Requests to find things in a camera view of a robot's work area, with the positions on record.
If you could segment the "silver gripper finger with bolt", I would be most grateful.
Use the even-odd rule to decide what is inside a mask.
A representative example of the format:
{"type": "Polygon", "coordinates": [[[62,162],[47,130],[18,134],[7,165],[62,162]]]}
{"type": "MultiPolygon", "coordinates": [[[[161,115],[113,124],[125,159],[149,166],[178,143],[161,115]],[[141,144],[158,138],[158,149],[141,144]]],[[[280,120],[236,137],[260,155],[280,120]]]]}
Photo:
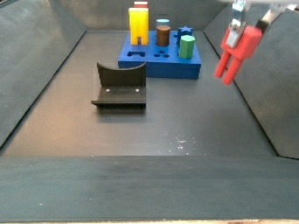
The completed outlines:
{"type": "Polygon", "coordinates": [[[225,44],[234,48],[242,31],[245,29],[245,12],[248,10],[246,0],[233,0],[230,5],[232,19],[228,25],[228,37],[225,44]]]}

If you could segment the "silver black-tipped gripper finger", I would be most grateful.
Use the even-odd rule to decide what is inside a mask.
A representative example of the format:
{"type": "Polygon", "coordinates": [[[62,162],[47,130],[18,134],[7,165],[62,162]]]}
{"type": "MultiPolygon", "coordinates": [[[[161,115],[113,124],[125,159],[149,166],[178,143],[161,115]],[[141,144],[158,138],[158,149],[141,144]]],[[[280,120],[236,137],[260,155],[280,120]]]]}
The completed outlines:
{"type": "Polygon", "coordinates": [[[256,28],[265,32],[266,28],[274,22],[280,14],[285,11],[286,4],[285,3],[270,3],[268,5],[268,11],[265,15],[256,21],[256,28]]]}

